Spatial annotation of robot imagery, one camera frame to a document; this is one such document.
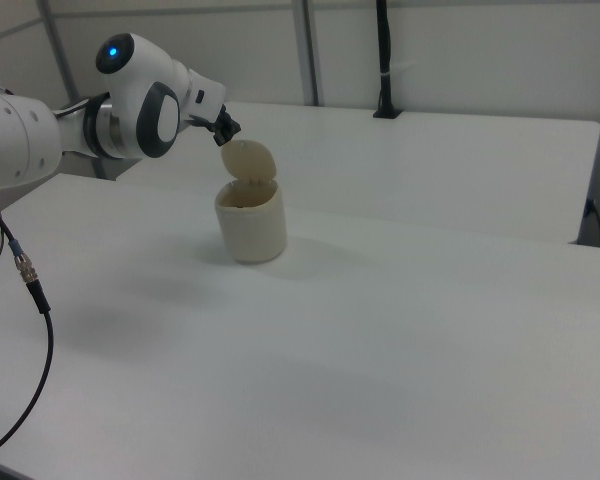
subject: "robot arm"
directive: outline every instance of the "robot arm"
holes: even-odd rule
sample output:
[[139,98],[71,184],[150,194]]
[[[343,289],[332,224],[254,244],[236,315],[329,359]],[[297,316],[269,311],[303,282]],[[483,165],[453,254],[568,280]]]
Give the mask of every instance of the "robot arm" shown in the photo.
[[64,110],[0,94],[0,189],[52,174],[63,152],[157,158],[189,125],[207,128],[218,146],[240,131],[224,107],[224,85],[188,70],[138,35],[107,40],[96,68],[108,92]]

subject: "flip-top lid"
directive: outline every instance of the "flip-top lid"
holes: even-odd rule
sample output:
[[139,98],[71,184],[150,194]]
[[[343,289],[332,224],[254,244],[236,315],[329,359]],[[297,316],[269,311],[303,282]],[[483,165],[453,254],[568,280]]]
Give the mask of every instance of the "flip-top lid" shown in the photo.
[[231,175],[245,183],[268,183],[276,162],[267,147],[254,140],[231,140],[222,146],[222,161]]

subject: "white wall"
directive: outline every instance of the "white wall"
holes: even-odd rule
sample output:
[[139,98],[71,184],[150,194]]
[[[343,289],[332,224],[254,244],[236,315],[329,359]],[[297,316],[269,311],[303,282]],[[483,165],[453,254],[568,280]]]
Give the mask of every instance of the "white wall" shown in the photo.
[[[337,3],[315,0],[324,104],[374,108],[375,10]],[[392,75],[398,107],[600,122],[600,4],[398,7],[389,23],[392,63],[410,65]],[[600,209],[600,150],[591,194]]]
[[104,91],[100,45],[132,32],[224,83],[230,100],[304,104],[291,0],[56,0],[51,8],[81,95]]

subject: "table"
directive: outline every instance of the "table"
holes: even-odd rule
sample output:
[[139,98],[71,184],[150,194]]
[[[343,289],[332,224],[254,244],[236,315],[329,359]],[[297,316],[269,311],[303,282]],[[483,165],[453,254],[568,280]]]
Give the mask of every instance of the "table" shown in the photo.
[[[234,263],[213,197],[59,175],[5,220],[56,357],[34,479],[600,479],[600,249],[288,208]],[[0,262],[0,435],[44,322]]]
[[[557,243],[577,239],[593,122],[228,103],[267,145],[287,205]],[[231,180],[204,129],[118,181],[215,195]]]

